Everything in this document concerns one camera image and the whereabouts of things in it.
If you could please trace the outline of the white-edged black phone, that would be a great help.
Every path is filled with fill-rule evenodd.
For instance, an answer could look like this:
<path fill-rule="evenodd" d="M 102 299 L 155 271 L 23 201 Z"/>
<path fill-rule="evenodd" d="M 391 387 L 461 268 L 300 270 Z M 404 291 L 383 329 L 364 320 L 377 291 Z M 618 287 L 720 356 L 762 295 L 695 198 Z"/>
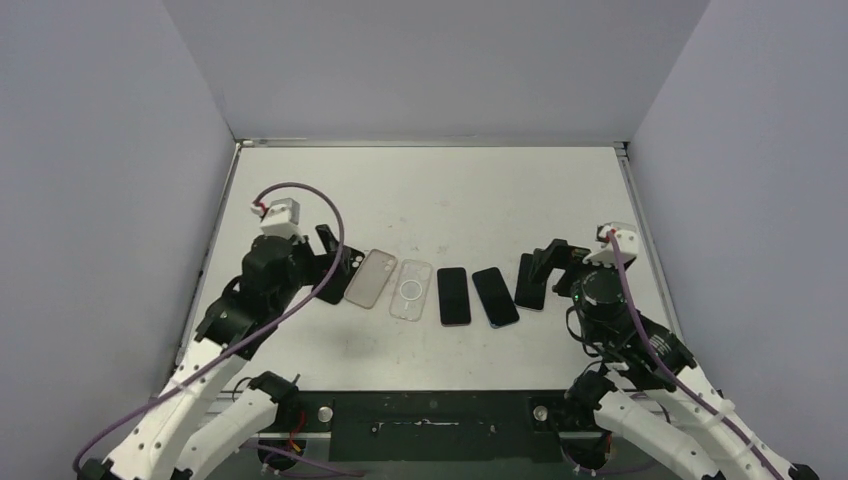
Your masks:
<path fill-rule="evenodd" d="M 517 307 L 523 309 L 543 311 L 547 282 L 536 282 L 532 279 L 532 266 L 533 255 L 522 253 L 519 261 L 514 303 Z"/>

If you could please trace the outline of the blue-edged black phone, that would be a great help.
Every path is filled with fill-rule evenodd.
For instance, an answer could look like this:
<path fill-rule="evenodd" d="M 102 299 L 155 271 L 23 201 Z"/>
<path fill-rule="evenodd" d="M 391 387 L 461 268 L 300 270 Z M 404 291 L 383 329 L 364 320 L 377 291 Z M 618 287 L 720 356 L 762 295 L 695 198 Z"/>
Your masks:
<path fill-rule="evenodd" d="M 492 328 L 503 328 L 520 320 L 504 277 L 497 267 L 473 273 L 472 282 Z"/>

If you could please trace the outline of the black phone case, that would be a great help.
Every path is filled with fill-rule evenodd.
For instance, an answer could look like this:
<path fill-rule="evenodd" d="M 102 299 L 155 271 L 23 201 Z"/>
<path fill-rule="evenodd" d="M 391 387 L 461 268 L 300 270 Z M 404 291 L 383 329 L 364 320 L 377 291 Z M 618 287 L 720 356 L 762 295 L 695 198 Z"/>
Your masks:
<path fill-rule="evenodd" d="M 353 276 L 357 273 L 360 263 L 364 260 L 364 257 L 364 252 L 345 246 L 344 256 L 340 265 L 334 271 L 332 278 L 316 295 L 316 298 L 331 305 L 339 304 L 342 301 L 344 293 L 348 285 L 351 283 Z M 317 276 L 313 288 L 316 288 L 323 280 L 327 271 L 331 267 L 334 258 L 335 255 L 330 253 L 316 256 Z"/>

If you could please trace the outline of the phone pink case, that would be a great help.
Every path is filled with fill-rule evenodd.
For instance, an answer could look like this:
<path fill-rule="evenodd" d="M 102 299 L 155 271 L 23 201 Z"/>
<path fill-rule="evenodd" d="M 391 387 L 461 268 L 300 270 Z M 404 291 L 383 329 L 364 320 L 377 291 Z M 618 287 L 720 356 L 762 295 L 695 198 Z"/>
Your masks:
<path fill-rule="evenodd" d="M 372 309 L 398 264 L 397 258 L 378 249 L 370 250 L 358 262 L 357 271 L 343 298 L 361 308 Z"/>
<path fill-rule="evenodd" d="M 404 260 L 400 265 L 389 314 L 396 319 L 418 321 L 423 315 L 433 274 L 433 267 L 426 262 Z"/>

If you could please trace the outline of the pink-edged black phone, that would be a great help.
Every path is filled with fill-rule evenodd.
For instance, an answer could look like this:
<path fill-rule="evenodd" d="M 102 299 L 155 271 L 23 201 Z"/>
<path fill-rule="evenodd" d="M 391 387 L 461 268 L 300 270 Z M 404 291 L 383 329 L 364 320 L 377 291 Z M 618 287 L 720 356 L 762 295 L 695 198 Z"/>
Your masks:
<path fill-rule="evenodd" d="M 462 267 L 438 269 L 437 289 L 441 325 L 469 325 L 472 317 L 466 270 Z"/>

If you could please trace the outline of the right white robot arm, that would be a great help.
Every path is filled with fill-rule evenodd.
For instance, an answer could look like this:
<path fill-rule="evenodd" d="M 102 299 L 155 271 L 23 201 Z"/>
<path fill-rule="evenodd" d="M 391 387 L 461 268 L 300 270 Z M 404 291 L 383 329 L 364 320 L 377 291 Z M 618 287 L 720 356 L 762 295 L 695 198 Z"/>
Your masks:
<path fill-rule="evenodd" d="M 618 435 L 684 479 L 816 478 L 810 466 L 769 448 L 688 347 L 636 308 L 624 235 L 608 233 L 598 252 L 555 239 L 531 255 L 530 282 L 562 271 L 553 291 L 571 299 L 574 338 L 600 362 L 565 390 L 568 421 Z"/>

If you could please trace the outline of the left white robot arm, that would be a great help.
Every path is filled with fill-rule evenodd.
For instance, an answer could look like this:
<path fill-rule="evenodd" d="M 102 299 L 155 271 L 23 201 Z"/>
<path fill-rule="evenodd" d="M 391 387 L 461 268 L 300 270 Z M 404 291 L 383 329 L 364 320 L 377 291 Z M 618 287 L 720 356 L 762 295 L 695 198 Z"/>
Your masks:
<path fill-rule="evenodd" d="M 347 268 L 345 234 L 316 229 L 325 248 L 316 254 L 294 225 L 263 228 L 241 262 L 241 272 L 207 308 L 163 391 L 93 438 L 98 443 L 134 421 L 127 437 L 104 458 L 76 457 L 79 479 L 203 479 L 252 435 L 282 431 L 297 420 L 298 388 L 270 371 L 250 380 L 235 403 L 201 421 L 218 394 L 261 344 Z"/>

